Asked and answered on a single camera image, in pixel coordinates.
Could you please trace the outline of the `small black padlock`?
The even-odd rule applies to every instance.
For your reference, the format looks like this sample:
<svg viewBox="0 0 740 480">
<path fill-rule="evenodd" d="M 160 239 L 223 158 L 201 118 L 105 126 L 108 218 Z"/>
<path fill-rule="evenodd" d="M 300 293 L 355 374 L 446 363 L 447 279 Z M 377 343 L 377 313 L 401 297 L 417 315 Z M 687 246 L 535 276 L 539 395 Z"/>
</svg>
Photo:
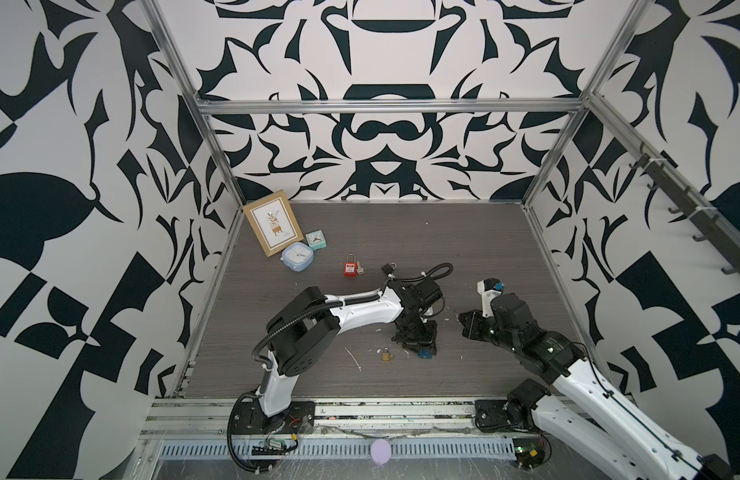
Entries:
<svg viewBox="0 0 740 480">
<path fill-rule="evenodd" d="M 394 263 L 394 262 L 389 262 L 389 263 L 387 263 L 387 264 L 384 264 L 384 265 L 383 265 L 383 266 L 381 267 L 381 270 L 382 270 L 382 272 L 383 272 L 383 273 L 384 273 L 384 274 L 385 274 L 386 276 L 393 276 L 393 275 L 394 275 L 394 272 L 395 272 L 395 270 L 396 270 L 396 268 L 397 268 L 397 264 L 396 264 L 396 263 Z"/>
</svg>

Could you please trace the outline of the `red padlock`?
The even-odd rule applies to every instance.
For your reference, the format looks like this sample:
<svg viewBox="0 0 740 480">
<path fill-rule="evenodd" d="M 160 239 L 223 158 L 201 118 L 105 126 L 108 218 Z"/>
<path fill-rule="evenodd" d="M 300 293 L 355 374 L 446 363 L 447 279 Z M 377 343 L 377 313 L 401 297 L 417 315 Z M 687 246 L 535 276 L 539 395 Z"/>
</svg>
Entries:
<svg viewBox="0 0 740 480">
<path fill-rule="evenodd" d="M 358 275 L 358 263 L 355 254 L 349 253 L 346 256 L 346 261 L 343 267 L 343 275 L 345 277 L 356 277 Z"/>
</svg>

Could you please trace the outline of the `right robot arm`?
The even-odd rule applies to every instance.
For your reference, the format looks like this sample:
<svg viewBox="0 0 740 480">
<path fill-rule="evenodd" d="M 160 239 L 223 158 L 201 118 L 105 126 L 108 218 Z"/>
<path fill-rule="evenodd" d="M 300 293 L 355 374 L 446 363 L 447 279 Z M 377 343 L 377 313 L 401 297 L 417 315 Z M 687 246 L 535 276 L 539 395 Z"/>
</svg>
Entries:
<svg viewBox="0 0 740 480">
<path fill-rule="evenodd" d="M 515 294 L 482 296 L 483 308 L 459 314 L 462 334 L 512 353 L 531 378 L 507 396 L 497 417 L 484 401 L 476 424 L 548 433 L 612 479 L 731 479 L 716 454 L 702 456 L 622 394 L 592 363 L 585 346 L 546 330 Z"/>
</svg>

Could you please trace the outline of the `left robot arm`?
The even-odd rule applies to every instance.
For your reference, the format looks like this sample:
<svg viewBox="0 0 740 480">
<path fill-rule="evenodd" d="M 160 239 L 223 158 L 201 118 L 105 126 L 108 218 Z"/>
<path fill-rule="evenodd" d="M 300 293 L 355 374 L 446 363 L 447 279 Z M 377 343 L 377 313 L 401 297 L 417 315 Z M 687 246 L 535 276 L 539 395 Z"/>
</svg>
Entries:
<svg viewBox="0 0 740 480">
<path fill-rule="evenodd" d="M 395 269 L 393 263 L 384 265 L 383 285 L 369 292 L 336 296 L 308 287 L 268 322 L 251 353 L 263 369 L 261 384 L 238 397 L 226 427 L 227 449 L 239 469 L 269 472 L 298 448 L 298 434 L 310 423 L 315 404 L 293 401 L 294 388 L 339 334 L 392 324 L 392 340 L 404 350 L 423 358 L 436 354 L 434 318 L 445 307 L 438 282 L 454 267 L 440 263 L 412 278 L 396 276 Z"/>
</svg>

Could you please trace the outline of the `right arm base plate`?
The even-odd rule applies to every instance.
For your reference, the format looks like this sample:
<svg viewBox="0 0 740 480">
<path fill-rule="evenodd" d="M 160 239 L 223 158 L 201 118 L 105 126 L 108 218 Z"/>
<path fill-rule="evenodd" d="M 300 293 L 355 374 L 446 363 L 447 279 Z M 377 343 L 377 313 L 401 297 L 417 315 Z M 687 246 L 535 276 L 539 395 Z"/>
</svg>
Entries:
<svg viewBox="0 0 740 480">
<path fill-rule="evenodd" d="M 537 403 L 524 400 L 476 400 L 475 425 L 483 433 L 533 433 L 541 429 L 535 424 L 532 413 Z"/>
</svg>

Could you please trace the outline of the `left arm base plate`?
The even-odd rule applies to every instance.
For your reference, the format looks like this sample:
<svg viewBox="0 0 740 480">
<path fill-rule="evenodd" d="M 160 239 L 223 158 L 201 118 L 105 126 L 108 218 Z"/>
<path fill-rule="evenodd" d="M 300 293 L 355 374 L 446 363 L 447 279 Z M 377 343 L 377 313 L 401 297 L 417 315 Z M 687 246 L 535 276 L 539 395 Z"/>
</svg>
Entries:
<svg viewBox="0 0 740 480">
<path fill-rule="evenodd" d="M 282 412 L 267 416 L 258 400 L 244 399 L 232 407 L 228 429 L 232 435 L 263 435 L 287 430 L 294 420 L 295 426 L 310 425 L 315 408 L 313 401 L 296 401 Z"/>
</svg>

